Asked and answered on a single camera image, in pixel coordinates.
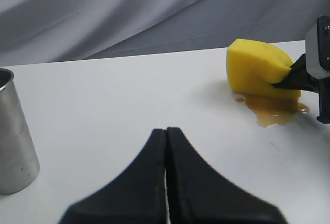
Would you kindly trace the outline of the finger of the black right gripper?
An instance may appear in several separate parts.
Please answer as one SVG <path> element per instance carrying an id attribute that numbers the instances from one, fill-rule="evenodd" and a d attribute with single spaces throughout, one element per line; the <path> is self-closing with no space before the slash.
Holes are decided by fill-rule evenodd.
<path id="1" fill-rule="evenodd" d="M 318 79 L 311 76 L 304 68 L 292 69 L 281 82 L 272 85 L 279 89 L 319 92 Z"/>
<path id="2" fill-rule="evenodd" d="M 306 55 L 302 54 L 290 68 L 291 68 L 291 72 L 305 72 Z"/>

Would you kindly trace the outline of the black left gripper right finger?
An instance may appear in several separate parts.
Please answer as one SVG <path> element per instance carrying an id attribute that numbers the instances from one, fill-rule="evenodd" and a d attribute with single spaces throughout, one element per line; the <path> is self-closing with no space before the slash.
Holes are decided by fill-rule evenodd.
<path id="1" fill-rule="evenodd" d="M 167 128 L 166 185 L 171 223 L 286 223 L 280 210 L 228 181 Z"/>

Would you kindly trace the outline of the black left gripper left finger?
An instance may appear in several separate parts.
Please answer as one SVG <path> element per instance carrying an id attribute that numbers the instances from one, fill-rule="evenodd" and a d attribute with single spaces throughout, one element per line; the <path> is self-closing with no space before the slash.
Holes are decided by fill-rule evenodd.
<path id="1" fill-rule="evenodd" d="M 167 223 L 167 136 L 154 129 L 130 165 L 102 189 L 72 204 L 60 223 Z"/>

